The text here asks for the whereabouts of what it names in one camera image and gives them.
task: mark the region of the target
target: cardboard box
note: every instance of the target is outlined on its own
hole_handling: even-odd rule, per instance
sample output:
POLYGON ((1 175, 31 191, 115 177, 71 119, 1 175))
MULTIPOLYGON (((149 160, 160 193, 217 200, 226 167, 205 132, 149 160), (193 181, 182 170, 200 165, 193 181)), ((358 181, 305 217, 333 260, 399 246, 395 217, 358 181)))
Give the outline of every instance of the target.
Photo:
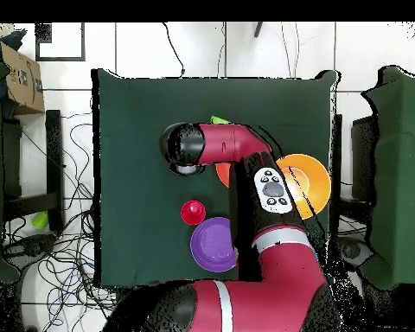
POLYGON ((19 104, 15 115, 44 113, 40 65, 0 42, 4 64, 10 69, 6 76, 8 96, 19 104))

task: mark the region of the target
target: red robot arm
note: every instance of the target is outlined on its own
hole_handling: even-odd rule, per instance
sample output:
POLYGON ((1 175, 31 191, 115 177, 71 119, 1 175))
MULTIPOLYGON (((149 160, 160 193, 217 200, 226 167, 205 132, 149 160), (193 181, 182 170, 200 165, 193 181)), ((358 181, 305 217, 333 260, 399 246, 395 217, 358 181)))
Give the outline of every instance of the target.
POLYGON ((336 332, 338 312, 271 146, 244 125, 176 124, 161 149, 177 174, 231 163, 238 280, 169 282, 137 316, 127 315, 127 297, 105 332, 336 332))

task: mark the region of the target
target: white tile floor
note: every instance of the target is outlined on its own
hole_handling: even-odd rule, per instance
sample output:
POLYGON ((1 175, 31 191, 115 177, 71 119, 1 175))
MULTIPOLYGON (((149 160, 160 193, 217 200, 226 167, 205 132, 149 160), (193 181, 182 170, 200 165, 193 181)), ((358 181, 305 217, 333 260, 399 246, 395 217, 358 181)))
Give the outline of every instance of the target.
MULTIPOLYGON (((221 52, 218 67, 224 43, 222 22, 169 22, 168 25, 170 38, 186 69, 185 76, 216 76, 217 73, 220 77, 225 76, 225 49, 221 52)), ((383 66, 399 65, 415 73, 415 23, 298 22, 296 28, 294 22, 286 22, 283 33, 290 71, 280 22, 264 22, 259 38, 253 37, 255 26, 256 22, 227 23, 227 76, 287 78, 295 74, 298 78, 312 79, 323 70, 339 71, 342 79, 337 88, 336 111, 343 116, 342 181, 351 183, 350 125, 354 119, 372 113, 361 92, 376 84, 378 70, 383 66)), ((21 28, 28 33, 23 38, 20 52, 34 59, 35 25, 16 24, 16 29, 21 28)), ((41 45, 41 56, 77 56, 79 40, 79 23, 54 23, 53 42, 41 45)), ((123 77, 161 78, 181 73, 161 23, 86 23, 86 61, 42 61, 40 64, 46 109, 60 109, 65 117, 90 112, 90 70, 93 67, 102 67, 123 77)), ((32 115, 20 119, 28 135, 45 150, 44 117, 32 115)), ((69 132, 75 126, 91 123, 91 115, 64 118, 62 122, 64 148, 74 156, 80 171, 85 167, 86 154, 71 141, 69 132)), ((92 160, 91 127, 77 127, 73 138, 92 160)), ((44 156, 25 136, 21 146, 23 194, 46 192, 44 156)), ((75 167, 69 156, 65 156, 65 164, 66 172, 73 177, 75 167)), ((84 171, 82 181, 93 192, 92 162, 84 171)), ((71 196, 74 188, 67 178, 65 187, 67 196, 71 196)), ((342 195, 350 196, 349 186, 342 186, 342 195)), ((74 201, 67 210, 67 217, 79 211, 80 205, 74 201)), ((13 220, 12 227, 18 225, 19 220, 13 220)), ((67 232, 78 230, 75 225, 67 232)), ((29 221, 22 235, 35 232, 29 221)), ((54 282, 48 271, 42 273, 54 282)), ((39 329, 47 324, 46 298, 51 289, 52 285, 40 277, 33 265, 24 280, 22 292, 25 324, 39 329)), ((83 311, 80 308, 79 305, 66 308, 60 319, 66 317, 69 326, 64 322, 61 326, 51 327, 48 332, 71 332, 71 325, 83 311)), ((83 328, 78 325, 74 332, 99 332, 103 322, 101 312, 89 310, 83 316, 83 328)))

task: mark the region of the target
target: purple bowl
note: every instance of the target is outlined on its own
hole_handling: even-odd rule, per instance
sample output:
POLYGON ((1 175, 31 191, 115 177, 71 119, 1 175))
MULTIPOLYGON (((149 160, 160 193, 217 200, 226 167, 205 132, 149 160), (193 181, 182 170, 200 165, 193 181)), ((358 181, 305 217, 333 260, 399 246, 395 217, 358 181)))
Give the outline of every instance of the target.
POLYGON ((192 233, 190 251, 195 262, 211 272, 224 272, 235 267, 229 219, 203 221, 192 233))

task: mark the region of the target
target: yellow object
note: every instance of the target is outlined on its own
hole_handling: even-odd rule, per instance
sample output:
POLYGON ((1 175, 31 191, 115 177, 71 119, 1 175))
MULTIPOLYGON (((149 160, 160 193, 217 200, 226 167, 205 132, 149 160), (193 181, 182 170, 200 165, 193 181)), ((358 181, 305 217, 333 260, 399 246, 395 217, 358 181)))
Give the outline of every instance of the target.
POLYGON ((304 154, 291 154, 279 158, 277 165, 283 172, 287 187, 303 219, 312 216, 306 198, 315 214, 326 207, 330 197, 330 176, 318 160, 304 154))

